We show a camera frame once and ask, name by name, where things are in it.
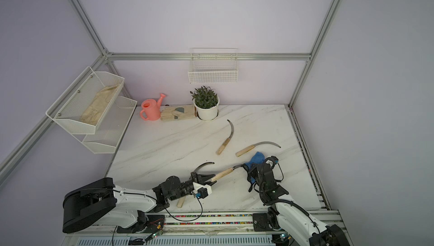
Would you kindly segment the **blue fluffy rag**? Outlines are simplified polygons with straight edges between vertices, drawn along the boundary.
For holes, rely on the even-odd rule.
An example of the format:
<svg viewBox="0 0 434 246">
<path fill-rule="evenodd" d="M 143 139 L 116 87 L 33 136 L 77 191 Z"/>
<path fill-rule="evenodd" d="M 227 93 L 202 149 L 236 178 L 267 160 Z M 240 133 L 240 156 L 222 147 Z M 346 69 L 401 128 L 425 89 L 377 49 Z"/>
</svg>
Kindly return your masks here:
<svg viewBox="0 0 434 246">
<path fill-rule="evenodd" d="M 264 162 L 265 156 L 261 152 L 257 152 L 250 161 L 243 164 L 243 169 L 247 172 L 247 181 L 253 185 L 255 183 L 255 178 L 251 175 L 253 169 Z"/>
</svg>

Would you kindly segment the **sickle with wooden handle middle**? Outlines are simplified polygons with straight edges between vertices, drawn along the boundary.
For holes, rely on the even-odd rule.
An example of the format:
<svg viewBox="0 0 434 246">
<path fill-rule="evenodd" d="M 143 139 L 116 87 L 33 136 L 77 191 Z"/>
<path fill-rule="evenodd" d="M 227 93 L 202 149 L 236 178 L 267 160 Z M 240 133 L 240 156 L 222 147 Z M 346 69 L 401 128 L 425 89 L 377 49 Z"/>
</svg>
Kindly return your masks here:
<svg viewBox="0 0 434 246">
<path fill-rule="evenodd" d="M 238 168 L 242 168 L 244 164 L 240 164 L 240 165 L 236 165 L 234 167 L 228 168 L 227 170 L 224 170 L 218 174 L 216 174 L 215 176 L 213 176 L 209 181 L 210 182 L 216 182 L 217 180 L 221 179 L 222 177 L 225 177 L 226 175 L 230 174 L 231 172 L 233 172 L 234 170 L 238 169 Z"/>
</svg>

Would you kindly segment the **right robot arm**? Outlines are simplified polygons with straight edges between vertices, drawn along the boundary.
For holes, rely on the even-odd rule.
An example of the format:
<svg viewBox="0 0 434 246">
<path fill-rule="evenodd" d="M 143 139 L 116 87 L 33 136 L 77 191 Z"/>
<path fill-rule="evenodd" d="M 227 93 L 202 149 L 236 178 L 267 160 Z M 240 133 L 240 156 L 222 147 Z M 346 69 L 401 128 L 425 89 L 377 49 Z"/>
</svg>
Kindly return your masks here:
<svg viewBox="0 0 434 246">
<path fill-rule="evenodd" d="M 300 246 L 348 246 L 344 231 L 328 225 L 298 205 L 274 177 L 274 164 L 254 163 L 248 171 L 252 190 L 259 194 L 265 213 L 254 213 L 255 231 L 281 231 Z"/>
</svg>

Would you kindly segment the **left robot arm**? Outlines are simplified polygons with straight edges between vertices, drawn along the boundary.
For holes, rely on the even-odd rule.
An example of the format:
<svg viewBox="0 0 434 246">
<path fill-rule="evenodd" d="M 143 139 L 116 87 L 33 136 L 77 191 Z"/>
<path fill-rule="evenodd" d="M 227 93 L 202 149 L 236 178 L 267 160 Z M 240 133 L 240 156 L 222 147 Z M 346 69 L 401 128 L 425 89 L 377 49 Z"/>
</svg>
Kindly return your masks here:
<svg viewBox="0 0 434 246">
<path fill-rule="evenodd" d="M 64 197 L 62 231 L 71 234 L 92 225 L 114 225 L 139 232 L 148 221 L 147 213 L 165 211 L 171 201 L 185 196 L 204 199 L 216 182 L 214 175 L 192 172 L 188 181 L 171 176 L 150 191 L 140 191 L 117 186 L 112 178 L 102 178 Z"/>
</svg>

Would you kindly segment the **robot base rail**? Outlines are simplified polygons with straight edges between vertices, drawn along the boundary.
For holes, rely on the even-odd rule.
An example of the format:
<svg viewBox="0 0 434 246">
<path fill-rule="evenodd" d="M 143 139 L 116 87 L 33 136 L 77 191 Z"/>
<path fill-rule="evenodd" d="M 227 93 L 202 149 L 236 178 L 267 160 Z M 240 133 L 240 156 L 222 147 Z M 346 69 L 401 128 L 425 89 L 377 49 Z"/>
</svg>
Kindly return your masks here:
<svg viewBox="0 0 434 246">
<path fill-rule="evenodd" d="M 152 225 L 138 234 L 122 234 L 114 226 L 91 226 L 64 238 L 64 246 L 296 246 L 281 231 L 255 231 L 254 213 L 209 212 L 155 214 Z"/>
</svg>

